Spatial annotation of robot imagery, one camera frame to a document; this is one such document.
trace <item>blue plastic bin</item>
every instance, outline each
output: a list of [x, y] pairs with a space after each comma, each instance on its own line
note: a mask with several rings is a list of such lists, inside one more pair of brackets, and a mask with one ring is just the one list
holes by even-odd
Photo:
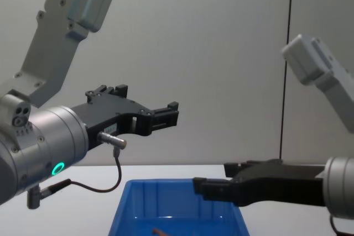
[[204, 201], [191, 179], [127, 182], [109, 236], [249, 236], [237, 207]]

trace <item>table surface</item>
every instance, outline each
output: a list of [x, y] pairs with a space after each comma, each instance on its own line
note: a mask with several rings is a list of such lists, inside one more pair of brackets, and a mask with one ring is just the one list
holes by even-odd
[[[222, 165], [123, 166], [122, 171], [122, 183], [111, 193], [100, 194], [69, 186], [44, 199], [40, 208], [31, 211], [26, 207], [26, 193], [13, 198], [0, 206], [0, 235], [108, 235], [128, 180], [225, 177]], [[117, 181], [117, 169], [115, 166], [71, 167], [43, 182], [41, 187], [66, 178], [97, 188], [109, 188]], [[258, 202], [242, 207], [241, 212], [251, 236], [335, 235], [324, 207]], [[344, 231], [354, 232], [352, 221], [337, 220], [336, 225]]]

